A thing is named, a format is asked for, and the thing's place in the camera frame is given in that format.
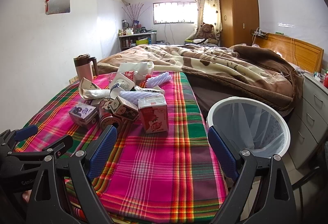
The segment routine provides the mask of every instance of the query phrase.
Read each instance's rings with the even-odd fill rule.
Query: blue gripper pad
[[[15,134],[15,141],[21,142],[33,135],[38,133],[38,127],[36,125],[31,125],[26,128],[20,129]]]
[[[102,173],[109,155],[114,148],[116,139],[117,131],[116,128],[112,126],[90,159],[90,168],[87,174],[89,180],[93,180],[94,178],[99,177],[99,175]]]
[[[207,137],[216,158],[220,162],[223,172],[227,177],[232,178],[233,181],[236,181],[239,177],[236,160],[213,126],[209,128]]]

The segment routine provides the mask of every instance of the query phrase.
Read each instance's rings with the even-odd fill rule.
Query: plaid tablecloth
[[[140,119],[125,121],[102,174],[92,182],[109,214],[126,222],[208,222],[223,203],[227,188],[210,148],[205,123],[194,94],[182,72],[161,86],[168,105],[169,132],[145,134]],[[108,85],[108,75],[94,83]],[[66,153],[86,149],[100,133],[75,125],[68,111],[83,102],[78,84],[63,89],[27,125],[36,124],[37,135],[18,144],[16,151],[39,151],[65,134],[73,137]],[[74,195],[71,182],[68,190]],[[73,196],[72,202],[78,206]],[[83,212],[75,207],[83,218]]]

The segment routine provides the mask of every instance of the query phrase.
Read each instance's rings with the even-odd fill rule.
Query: yellow box
[[[149,41],[147,38],[147,39],[143,39],[143,40],[137,40],[136,43],[137,43],[137,45],[148,45]]]

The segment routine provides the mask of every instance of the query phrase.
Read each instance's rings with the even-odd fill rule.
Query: nightstand
[[[328,89],[311,74],[304,74],[303,96],[288,122],[289,154],[298,169],[315,154],[328,130]]]

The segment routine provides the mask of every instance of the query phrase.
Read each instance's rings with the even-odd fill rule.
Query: drawer handle
[[[316,97],[317,100],[319,100],[321,103],[323,103],[323,101],[320,98],[318,98],[315,94],[314,94],[314,97]]]
[[[301,135],[300,131],[298,131],[298,134],[303,138],[303,141],[304,141],[305,137],[303,137],[303,136]]]
[[[314,119],[311,118],[311,116],[308,113],[306,113],[306,115],[309,116],[309,118],[313,121],[313,124],[314,124]]]

